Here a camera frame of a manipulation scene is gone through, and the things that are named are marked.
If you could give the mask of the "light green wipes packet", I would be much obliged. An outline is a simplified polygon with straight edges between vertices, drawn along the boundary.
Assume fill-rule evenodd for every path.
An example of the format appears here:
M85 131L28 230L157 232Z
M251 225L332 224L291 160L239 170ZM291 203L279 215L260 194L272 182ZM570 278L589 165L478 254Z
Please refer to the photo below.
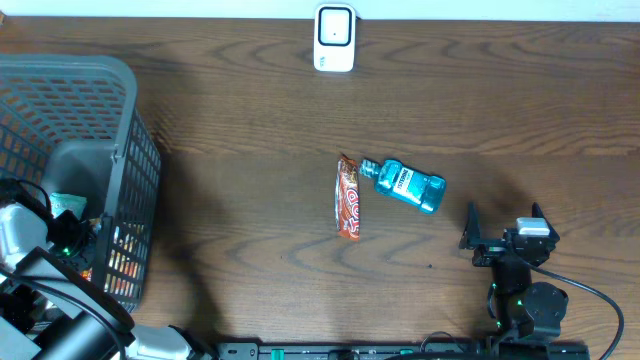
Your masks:
M52 205L51 212L54 217L58 217L63 212L69 210L77 219L81 219L87 206L87 199L85 197L70 194L52 193L49 195L49 200Z

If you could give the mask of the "blue mouthwash bottle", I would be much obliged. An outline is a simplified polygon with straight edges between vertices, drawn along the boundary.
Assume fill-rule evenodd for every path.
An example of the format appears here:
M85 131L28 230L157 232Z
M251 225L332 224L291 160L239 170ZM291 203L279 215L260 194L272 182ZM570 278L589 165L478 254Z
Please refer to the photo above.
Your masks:
M359 173L374 181L374 189L418 208L425 214L436 213L446 192L446 180L407 167L397 160L383 164L363 159Z

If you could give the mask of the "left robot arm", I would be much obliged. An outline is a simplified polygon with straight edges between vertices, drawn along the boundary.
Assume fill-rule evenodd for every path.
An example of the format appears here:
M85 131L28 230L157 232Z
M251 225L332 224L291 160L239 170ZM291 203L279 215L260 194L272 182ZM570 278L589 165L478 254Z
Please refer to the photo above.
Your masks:
M46 223L1 209L3 359L213 359L173 327L136 325L112 297L49 252Z

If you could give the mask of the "orange chocolate bar wrapper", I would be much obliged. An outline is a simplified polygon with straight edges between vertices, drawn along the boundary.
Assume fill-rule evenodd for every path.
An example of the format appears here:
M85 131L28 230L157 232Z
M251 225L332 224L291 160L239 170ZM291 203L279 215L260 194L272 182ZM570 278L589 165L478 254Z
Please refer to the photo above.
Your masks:
M340 236L360 240L359 182L357 163L342 155L337 164L334 213Z

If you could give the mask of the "yellow snack bag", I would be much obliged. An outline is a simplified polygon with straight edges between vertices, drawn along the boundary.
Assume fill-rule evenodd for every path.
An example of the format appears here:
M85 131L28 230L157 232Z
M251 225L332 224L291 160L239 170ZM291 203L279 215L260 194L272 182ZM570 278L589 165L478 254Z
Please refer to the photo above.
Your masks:
M97 235L109 234L104 290L128 299L139 298L145 267L142 256L146 245L141 238L145 226L127 221L113 226L110 218L92 219L91 223Z

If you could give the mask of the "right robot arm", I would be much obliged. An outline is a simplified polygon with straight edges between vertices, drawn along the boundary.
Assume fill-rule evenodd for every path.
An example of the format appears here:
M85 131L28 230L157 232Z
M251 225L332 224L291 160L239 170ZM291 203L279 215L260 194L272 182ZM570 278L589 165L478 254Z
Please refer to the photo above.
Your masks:
M508 358L531 350L536 358L550 357L547 347L561 333L568 295L548 282L534 282L532 272L549 259L559 240L538 204L500 238L481 234L476 207L468 205L459 247L473 252L475 267L492 271L487 311L498 331L487 340L490 355Z

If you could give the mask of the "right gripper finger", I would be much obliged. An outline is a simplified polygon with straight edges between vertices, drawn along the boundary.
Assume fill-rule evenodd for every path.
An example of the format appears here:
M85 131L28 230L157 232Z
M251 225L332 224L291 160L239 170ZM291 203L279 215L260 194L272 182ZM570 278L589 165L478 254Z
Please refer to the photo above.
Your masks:
M474 202L468 204L467 220L458 247L474 250L481 244L481 228Z
M535 236L545 236L554 243L559 241L559 235L551 225L551 222L544 215L540 205L534 202L532 205L532 217L535 219L532 234Z

